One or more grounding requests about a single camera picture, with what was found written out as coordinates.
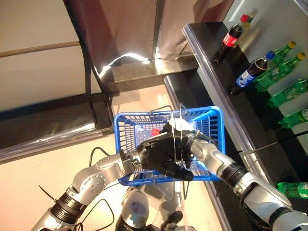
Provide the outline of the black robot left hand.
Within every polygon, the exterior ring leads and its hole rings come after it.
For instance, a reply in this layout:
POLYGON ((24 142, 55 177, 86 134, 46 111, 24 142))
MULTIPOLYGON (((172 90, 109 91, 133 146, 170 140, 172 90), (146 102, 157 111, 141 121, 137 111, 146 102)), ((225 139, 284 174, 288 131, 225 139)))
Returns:
POLYGON ((161 133, 143 141, 137 147, 143 169, 155 169, 170 178, 191 181, 191 151, 187 138, 172 133, 161 133))

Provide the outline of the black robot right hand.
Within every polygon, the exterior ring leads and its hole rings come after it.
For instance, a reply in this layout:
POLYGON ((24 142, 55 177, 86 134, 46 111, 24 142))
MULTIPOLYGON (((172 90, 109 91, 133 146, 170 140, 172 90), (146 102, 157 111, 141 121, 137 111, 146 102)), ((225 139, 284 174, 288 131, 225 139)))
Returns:
POLYGON ((195 129, 182 118, 172 118, 159 131, 160 134, 165 132, 171 136, 171 145, 176 147, 176 155, 179 158, 186 146, 187 137, 195 134, 195 129))

